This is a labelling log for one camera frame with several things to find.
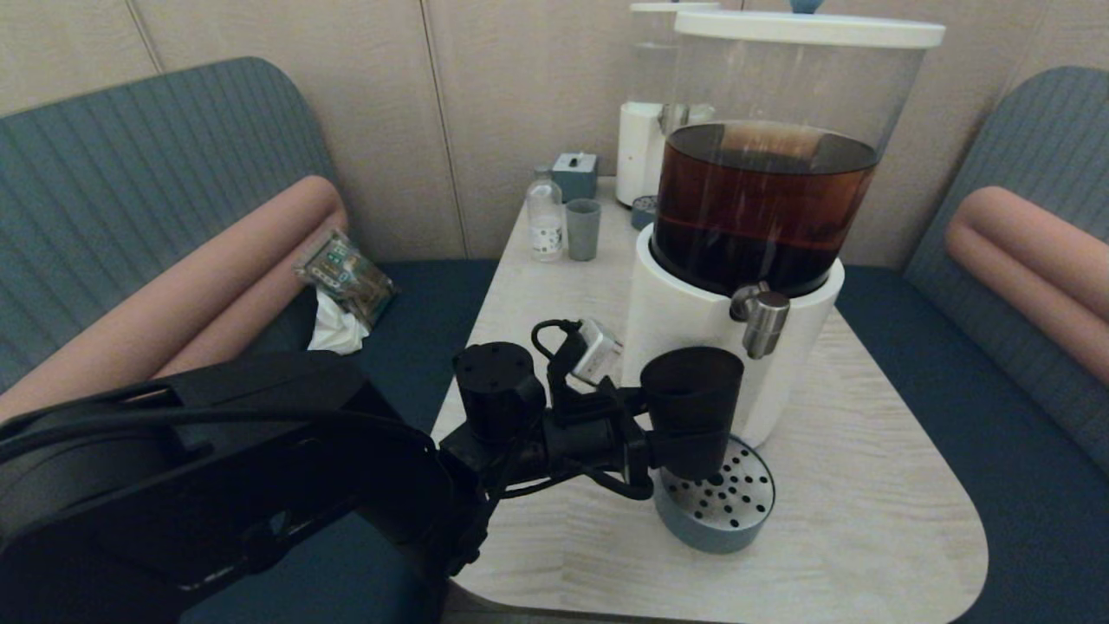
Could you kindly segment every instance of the bench cushion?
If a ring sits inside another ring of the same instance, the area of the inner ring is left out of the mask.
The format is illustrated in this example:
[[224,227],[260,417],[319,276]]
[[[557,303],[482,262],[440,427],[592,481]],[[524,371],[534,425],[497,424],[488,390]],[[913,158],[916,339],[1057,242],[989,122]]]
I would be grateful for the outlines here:
[[836,306],[986,529],[986,586],[960,622],[1109,621],[1106,474],[895,272],[848,266]]

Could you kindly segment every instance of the metal spigot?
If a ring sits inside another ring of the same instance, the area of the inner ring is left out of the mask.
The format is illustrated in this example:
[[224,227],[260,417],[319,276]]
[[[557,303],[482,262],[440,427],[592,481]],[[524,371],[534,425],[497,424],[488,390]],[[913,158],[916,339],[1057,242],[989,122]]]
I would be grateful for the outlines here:
[[790,297],[770,289],[766,282],[740,287],[732,295],[732,319],[747,325],[743,333],[743,348],[747,357],[759,360],[770,356],[777,347],[777,339],[790,315]]

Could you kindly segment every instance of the white tissue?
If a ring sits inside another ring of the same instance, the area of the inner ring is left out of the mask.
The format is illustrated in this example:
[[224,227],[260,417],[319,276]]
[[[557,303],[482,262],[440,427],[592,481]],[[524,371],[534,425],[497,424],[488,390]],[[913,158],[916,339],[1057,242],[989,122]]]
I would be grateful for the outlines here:
[[362,339],[369,336],[369,330],[321,289],[316,289],[316,329],[312,333],[308,351],[334,351],[346,356],[362,349]]

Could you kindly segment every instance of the table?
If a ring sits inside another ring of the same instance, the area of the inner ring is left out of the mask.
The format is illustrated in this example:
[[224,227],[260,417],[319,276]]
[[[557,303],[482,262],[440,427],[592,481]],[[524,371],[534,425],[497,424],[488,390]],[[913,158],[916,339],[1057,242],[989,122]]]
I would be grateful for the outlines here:
[[[535,324],[592,317],[622,334],[638,232],[612,191],[602,178],[591,262],[532,260],[521,212],[470,345],[525,346],[542,378]],[[452,385],[433,438],[464,415]],[[509,608],[754,624],[946,623],[974,603],[988,560],[974,504],[838,311],[759,451],[777,501],[744,551],[694,551],[652,503],[579,478],[501,502],[480,559],[456,582]]]

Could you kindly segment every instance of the seat cushion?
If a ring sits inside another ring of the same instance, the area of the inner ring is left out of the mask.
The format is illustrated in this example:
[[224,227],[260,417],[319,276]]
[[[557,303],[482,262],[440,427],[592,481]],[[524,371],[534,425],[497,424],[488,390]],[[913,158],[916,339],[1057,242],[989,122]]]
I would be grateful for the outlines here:
[[[349,358],[408,421],[430,431],[466,347],[495,260],[383,264],[403,291]],[[367,522],[352,514],[273,569],[190,610],[182,622],[435,622],[445,584],[429,587]]]
[[986,585],[959,622],[1109,621],[1105,473],[897,273],[848,266],[836,306],[986,529]]

